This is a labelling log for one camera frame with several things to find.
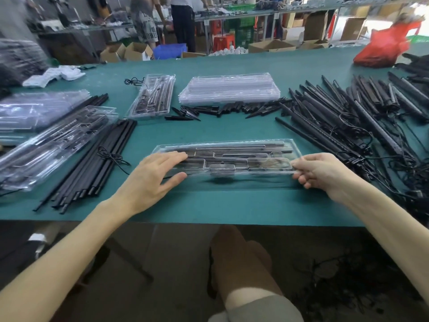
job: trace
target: table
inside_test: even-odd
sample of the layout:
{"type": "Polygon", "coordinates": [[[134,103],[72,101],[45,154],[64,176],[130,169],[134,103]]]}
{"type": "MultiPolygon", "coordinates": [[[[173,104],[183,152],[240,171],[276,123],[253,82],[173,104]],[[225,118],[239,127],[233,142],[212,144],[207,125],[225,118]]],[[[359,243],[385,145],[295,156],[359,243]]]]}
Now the table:
{"type": "Polygon", "coordinates": [[[38,36],[48,36],[48,35],[56,35],[56,34],[82,33],[86,37],[86,39],[88,40],[88,43],[91,46],[92,52],[98,58],[97,50],[95,49],[94,45],[92,44],[91,38],[89,37],[89,33],[95,32],[95,31],[102,31],[102,30],[113,30],[113,34],[115,34],[115,29],[119,29],[119,28],[129,29],[129,28],[134,28],[134,25],[132,23],[127,23],[127,24],[121,25],[121,26],[88,26],[88,28],[81,28],[81,29],[65,28],[62,30],[51,31],[51,32],[38,32],[37,35],[38,36]]]}
{"type": "MultiPolygon", "coordinates": [[[[282,96],[288,88],[297,89],[309,80],[321,84],[323,74],[348,86],[353,74],[387,78],[387,69],[368,69],[352,65],[361,47],[329,48],[310,51],[257,53],[193,59],[168,59],[99,65],[76,81],[57,81],[46,90],[88,89],[92,95],[109,93],[105,106],[117,107],[125,114],[137,95],[136,86],[124,84],[125,78],[143,78],[147,74],[175,74],[172,106],[179,107],[178,94],[190,79],[198,75],[230,75],[269,72],[282,96]]],[[[410,52],[423,55],[427,43],[413,44],[410,52]]],[[[319,152],[315,146],[275,122],[276,114],[244,119],[243,113],[231,113],[218,119],[201,114],[198,121],[165,121],[162,117],[140,121],[122,155],[134,168],[157,145],[184,142],[292,138],[303,154],[319,152]]],[[[415,127],[415,133],[428,144],[427,125],[415,127]]],[[[124,182],[126,175],[115,168],[99,198],[85,199],[73,205],[65,215],[50,207],[34,213],[33,208],[81,156],[75,155],[52,174],[45,183],[29,193],[1,198],[0,219],[81,221],[101,200],[109,198],[124,182]]],[[[285,188],[228,189],[227,191],[186,191],[169,193],[148,211],[132,218],[152,223],[211,223],[254,225],[361,226],[345,208],[333,203],[318,190],[304,190],[299,184],[285,188]]]]}
{"type": "MultiPolygon", "coordinates": [[[[392,0],[392,1],[378,1],[378,0],[363,0],[360,2],[356,1],[348,1],[343,3],[337,3],[329,6],[311,6],[308,4],[303,4],[301,6],[295,6],[293,9],[287,8],[284,10],[254,10],[254,11],[247,11],[245,14],[240,15],[216,15],[216,16],[207,16],[207,17],[196,17],[195,22],[204,22],[205,26],[205,32],[206,32],[206,52],[207,55],[210,53],[210,43],[209,43],[209,37],[208,37],[208,27],[210,21],[216,21],[216,20],[228,20],[228,19],[239,19],[239,18],[248,18],[248,17],[264,17],[264,31],[263,31],[263,41],[265,41],[265,33],[266,33],[266,27],[267,27],[267,20],[268,16],[274,15],[274,20],[272,22],[271,27],[271,39],[274,37],[274,24],[276,19],[282,20],[282,17],[280,15],[286,14],[286,13],[301,13],[301,12],[316,12],[316,11],[328,11],[328,10],[339,10],[341,8],[350,8],[350,7],[363,7],[363,6],[381,6],[386,4],[402,4],[402,7],[405,4],[409,4],[412,2],[417,2],[417,0],[392,0]]],[[[335,26],[337,24],[338,16],[335,18],[333,31],[335,31],[335,26]]]]}

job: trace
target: red plastic bag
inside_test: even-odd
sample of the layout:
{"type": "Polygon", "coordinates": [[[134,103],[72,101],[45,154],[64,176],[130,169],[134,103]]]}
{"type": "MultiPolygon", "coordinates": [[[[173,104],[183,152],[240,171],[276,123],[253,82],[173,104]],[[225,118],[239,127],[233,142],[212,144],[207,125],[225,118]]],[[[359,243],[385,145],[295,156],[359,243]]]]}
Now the red plastic bag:
{"type": "Polygon", "coordinates": [[[410,29],[420,26],[420,22],[396,23],[384,30],[373,30],[371,41],[356,55],[353,63],[371,68],[387,68],[396,63],[399,55],[410,48],[406,35],[410,29]]]}

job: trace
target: metal table frame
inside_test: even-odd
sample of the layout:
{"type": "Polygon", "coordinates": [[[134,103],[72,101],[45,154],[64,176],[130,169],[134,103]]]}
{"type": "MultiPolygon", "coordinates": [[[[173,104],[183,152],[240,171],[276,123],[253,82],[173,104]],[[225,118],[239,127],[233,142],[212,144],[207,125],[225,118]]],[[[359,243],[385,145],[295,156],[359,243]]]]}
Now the metal table frame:
{"type": "Polygon", "coordinates": [[[92,44],[91,38],[89,37],[89,33],[90,32],[96,32],[96,31],[102,31],[102,30],[113,30],[113,34],[115,35],[116,40],[118,40],[118,38],[116,37],[115,34],[115,29],[129,29],[129,28],[134,28],[134,25],[132,23],[127,23],[126,25],[121,25],[121,26],[89,26],[88,28],[85,29],[62,29],[62,30],[57,30],[57,31],[52,31],[52,32],[38,32],[37,35],[38,36],[47,36],[47,35],[56,35],[56,34],[74,34],[74,33],[82,33],[86,39],[88,40],[89,45],[91,46],[91,50],[93,52],[93,54],[95,54],[95,58],[99,60],[99,57],[97,56],[97,51],[94,47],[94,45],[92,44]]]}
{"type": "MultiPolygon", "coordinates": [[[[263,31],[263,41],[265,41],[265,33],[266,33],[266,26],[267,26],[267,20],[268,16],[274,15],[274,20],[272,22],[271,27],[271,39],[274,37],[274,25],[276,19],[282,20],[282,14],[287,13],[302,13],[302,12],[316,12],[316,11],[327,11],[327,10],[337,10],[338,12],[341,8],[350,8],[350,7],[364,7],[364,6],[382,6],[387,4],[401,4],[401,9],[404,7],[405,4],[409,4],[412,2],[417,2],[417,0],[393,0],[393,1],[387,1],[387,2],[343,2],[340,4],[333,4],[332,6],[324,6],[319,8],[312,8],[311,6],[308,6],[306,4],[303,4],[301,7],[296,7],[293,10],[285,9],[285,10],[255,10],[255,11],[248,11],[246,14],[240,14],[240,15],[216,15],[216,16],[209,16],[209,17],[199,17],[195,18],[195,22],[204,22],[205,31],[206,31],[206,53],[207,55],[210,54],[210,41],[209,41],[209,32],[208,27],[210,21],[216,21],[216,20],[228,20],[228,19],[239,19],[239,18],[248,18],[248,17],[262,17],[264,16],[264,31],[263,31]]],[[[335,27],[338,22],[338,17],[336,16],[333,31],[335,31],[335,27]]]]}

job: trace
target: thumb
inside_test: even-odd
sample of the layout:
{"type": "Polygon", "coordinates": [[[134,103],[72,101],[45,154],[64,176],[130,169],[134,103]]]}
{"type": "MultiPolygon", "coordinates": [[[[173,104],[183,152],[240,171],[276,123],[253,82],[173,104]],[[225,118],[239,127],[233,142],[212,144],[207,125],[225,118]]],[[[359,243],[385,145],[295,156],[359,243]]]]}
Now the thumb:
{"type": "Polygon", "coordinates": [[[299,170],[312,171],[316,169],[322,162],[321,161],[306,161],[305,159],[298,158],[291,162],[293,168],[299,170]]]}
{"type": "Polygon", "coordinates": [[[175,174],[172,178],[170,178],[167,182],[165,182],[164,184],[162,184],[160,186],[160,191],[167,193],[172,188],[174,188],[175,186],[182,183],[182,181],[185,178],[187,178],[187,175],[185,172],[180,172],[180,173],[175,174]]]}

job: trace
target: patterned shorts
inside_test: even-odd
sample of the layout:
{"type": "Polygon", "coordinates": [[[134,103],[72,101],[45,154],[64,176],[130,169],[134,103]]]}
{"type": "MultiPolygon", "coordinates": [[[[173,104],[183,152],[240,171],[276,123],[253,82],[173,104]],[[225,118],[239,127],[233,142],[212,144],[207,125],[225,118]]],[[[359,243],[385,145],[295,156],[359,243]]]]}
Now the patterned shorts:
{"type": "Polygon", "coordinates": [[[157,25],[155,25],[152,17],[139,11],[138,13],[133,13],[131,18],[143,43],[158,42],[157,25]]]}

